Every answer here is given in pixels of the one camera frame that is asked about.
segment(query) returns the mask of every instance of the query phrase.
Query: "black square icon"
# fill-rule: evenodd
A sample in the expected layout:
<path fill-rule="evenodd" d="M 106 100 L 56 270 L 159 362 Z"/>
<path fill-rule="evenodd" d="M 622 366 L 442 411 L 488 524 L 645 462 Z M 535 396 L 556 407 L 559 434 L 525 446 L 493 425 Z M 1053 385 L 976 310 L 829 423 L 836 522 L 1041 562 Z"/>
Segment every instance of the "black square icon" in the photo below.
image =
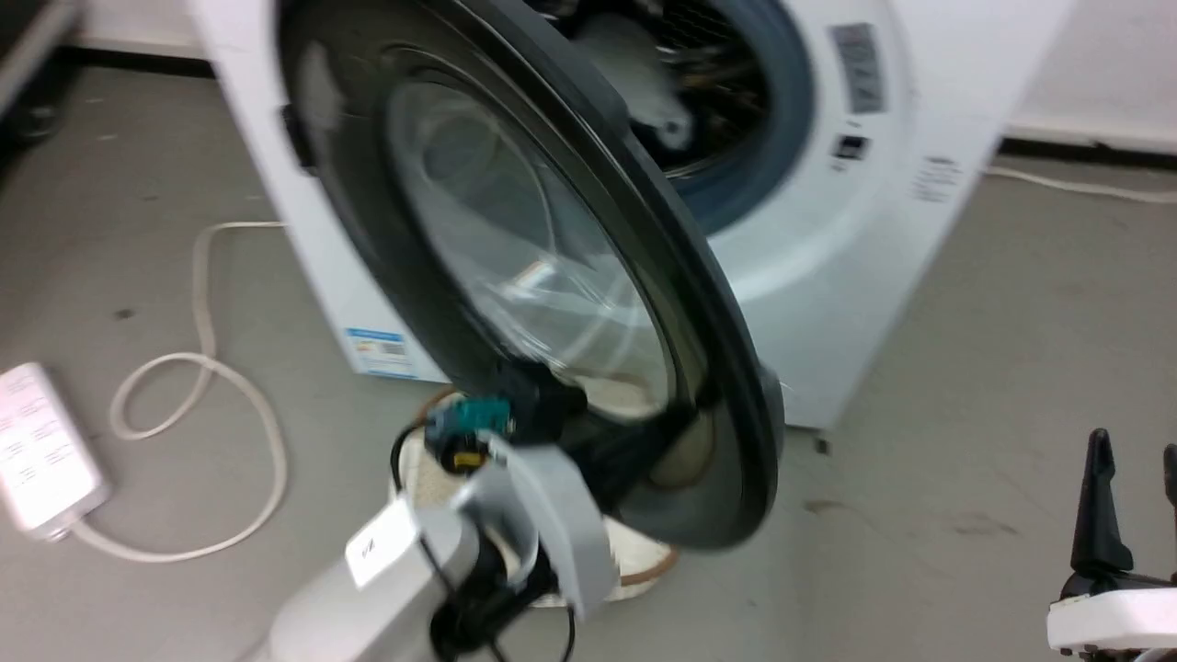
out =
<path fill-rule="evenodd" d="M 871 141 L 862 135 L 839 135 L 833 146 L 833 155 L 839 159 L 860 161 L 866 157 L 866 146 Z"/>

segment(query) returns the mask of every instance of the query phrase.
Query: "power cord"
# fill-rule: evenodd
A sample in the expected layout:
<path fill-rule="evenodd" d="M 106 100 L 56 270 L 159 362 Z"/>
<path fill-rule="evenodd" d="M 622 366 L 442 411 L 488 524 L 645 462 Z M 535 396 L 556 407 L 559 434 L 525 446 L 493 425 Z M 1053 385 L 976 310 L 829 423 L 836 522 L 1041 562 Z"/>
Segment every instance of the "power cord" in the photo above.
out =
<path fill-rule="evenodd" d="M 453 391 L 447 391 L 441 393 L 440 397 L 435 397 L 433 404 L 437 404 L 445 397 L 448 397 L 452 392 Z M 418 415 L 415 421 L 398 432 L 397 438 L 392 444 L 388 463 L 392 465 L 392 483 L 397 488 L 397 494 L 404 492 L 405 489 L 400 476 L 400 454 L 405 448 L 405 441 L 425 424 L 424 412 L 428 410 L 428 406 L 430 405 L 426 404 L 421 408 L 423 413 Z M 430 545 L 424 534 L 417 537 L 417 543 L 420 545 L 421 554 L 425 555 L 425 560 L 428 561 L 430 567 L 433 568 L 433 571 L 437 572 L 438 577 L 441 580 L 441 585 L 445 587 L 446 591 L 446 602 L 451 608 L 458 610 L 458 588 L 454 585 L 453 580 L 451 580 L 450 575 L 447 575 L 441 568 L 441 563 L 438 561 L 437 555 L 433 552 L 433 548 Z M 570 662 L 572 660 L 572 653 L 576 650 L 577 646 L 577 615 L 571 604 L 568 604 L 565 609 L 568 615 L 568 637 L 564 644 L 564 654 L 560 656 L 560 662 Z M 503 654 L 503 649 L 499 648 L 497 638 L 491 638 L 486 643 L 486 648 L 491 651 L 491 657 L 494 658 L 494 662 L 510 662 L 507 656 Z"/>
<path fill-rule="evenodd" d="M 286 483 L 288 479 L 286 446 L 282 441 L 281 428 L 278 424 L 278 417 L 274 415 L 273 408 L 271 408 L 266 396 L 262 395 L 262 392 L 240 372 L 233 370 L 215 358 L 217 333 L 213 327 L 212 312 L 208 309 L 208 253 L 212 246 L 213 237 L 222 230 L 281 227 L 281 223 L 277 221 L 222 223 L 206 227 L 200 232 L 192 250 L 192 317 L 197 326 L 197 337 L 200 340 L 200 351 L 168 353 L 139 366 L 134 372 L 127 376 L 122 384 L 119 385 L 114 393 L 114 399 L 111 402 L 109 410 L 111 429 L 120 439 L 147 439 L 171 429 L 172 425 L 175 425 L 181 418 L 192 411 L 192 408 L 195 406 L 197 402 L 200 400 L 201 396 L 204 396 L 205 391 L 208 389 L 208 382 L 214 373 L 224 377 L 250 399 L 254 409 L 258 411 L 258 416 L 261 417 L 261 425 L 266 432 L 266 442 L 270 448 L 270 455 L 274 466 L 274 481 L 273 486 L 270 489 L 270 496 L 261 507 L 261 511 L 253 519 L 253 522 L 239 534 L 219 543 L 194 549 L 192 551 L 161 554 L 134 549 L 120 542 L 113 541 L 104 534 L 100 534 L 86 523 L 85 519 L 79 519 L 71 528 L 71 530 L 78 536 L 78 539 L 89 544 L 99 551 L 104 551 L 111 556 L 126 561 L 133 561 L 137 563 L 177 563 L 180 561 L 191 561 L 193 558 L 208 556 L 210 554 L 215 554 L 235 545 L 257 532 L 258 529 L 260 529 L 270 519 L 274 511 L 278 510 L 278 505 L 282 501 L 282 495 L 286 492 Z M 192 391 L 188 393 L 188 397 L 180 403 L 171 416 L 154 428 L 148 430 L 135 430 L 127 423 L 127 398 L 131 392 L 134 391 L 135 386 L 139 385 L 139 382 L 145 375 L 165 363 L 194 363 L 200 366 L 200 373 L 197 376 L 197 380 L 192 385 Z"/>
<path fill-rule="evenodd" d="M 1033 174 L 1029 172 L 1023 172 L 1020 170 L 1013 170 L 1010 167 L 1000 167 L 1000 166 L 990 166 L 985 168 L 985 174 L 990 177 L 1004 177 L 1006 179 L 1018 179 L 1022 181 L 1029 181 L 1030 184 L 1037 184 L 1038 186 L 1045 186 L 1048 188 L 1068 191 L 1070 193 L 1083 193 L 1086 196 L 1103 196 L 1105 198 L 1117 198 L 1119 200 L 1131 200 L 1133 203 L 1145 203 L 1150 205 L 1177 204 L 1177 191 L 1131 191 L 1128 188 L 1117 188 L 1115 186 L 1104 186 L 1102 184 L 1063 181 L 1062 179 L 1051 179 L 1049 177 L 1042 177 L 1039 174 Z"/>

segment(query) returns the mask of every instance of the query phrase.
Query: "white wall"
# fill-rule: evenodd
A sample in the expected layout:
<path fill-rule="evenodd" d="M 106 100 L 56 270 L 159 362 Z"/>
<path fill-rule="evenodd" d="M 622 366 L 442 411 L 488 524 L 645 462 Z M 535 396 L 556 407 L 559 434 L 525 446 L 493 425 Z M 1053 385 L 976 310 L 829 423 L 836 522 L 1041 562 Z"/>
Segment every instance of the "white wall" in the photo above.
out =
<path fill-rule="evenodd" d="M 89 2 L 84 45 L 201 57 L 185 0 Z M 1177 153 L 1177 0 L 1078 0 L 1009 133 Z"/>

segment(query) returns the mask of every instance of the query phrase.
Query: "sticker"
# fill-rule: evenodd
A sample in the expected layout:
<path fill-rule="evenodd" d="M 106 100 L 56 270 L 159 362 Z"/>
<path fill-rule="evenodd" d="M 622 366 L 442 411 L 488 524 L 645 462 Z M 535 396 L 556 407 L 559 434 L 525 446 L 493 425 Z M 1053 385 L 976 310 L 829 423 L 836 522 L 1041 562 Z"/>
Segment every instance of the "sticker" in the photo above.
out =
<path fill-rule="evenodd" d="M 400 333 L 348 329 L 347 339 L 368 375 L 417 378 L 413 362 L 408 358 L 408 345 Z"/>
<path fill-rule="evenodd" d="M 925 203 L 946 203 L 960 186 L 964 171 L 949 157 L 924 157 L 911 194 Z"/>
<path fill-rule="evenodd" d="M 380 576 L 417 542 L 420 529 L 408 499 L 397 497 L 347 541 L 344 558 L 355 588 Z"/>

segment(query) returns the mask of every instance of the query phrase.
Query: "blue and white label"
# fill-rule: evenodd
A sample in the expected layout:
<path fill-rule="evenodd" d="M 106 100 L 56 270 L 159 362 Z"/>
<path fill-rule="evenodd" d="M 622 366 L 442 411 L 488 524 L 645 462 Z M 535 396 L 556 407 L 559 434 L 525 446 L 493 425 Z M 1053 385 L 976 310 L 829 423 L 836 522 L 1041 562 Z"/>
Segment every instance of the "blue and white label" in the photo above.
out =
<path fill-rule="evenodd" d="M 400 333 L 348 329 L 347 339 L 368 375 L 417 378 L 405 337 Z"/>

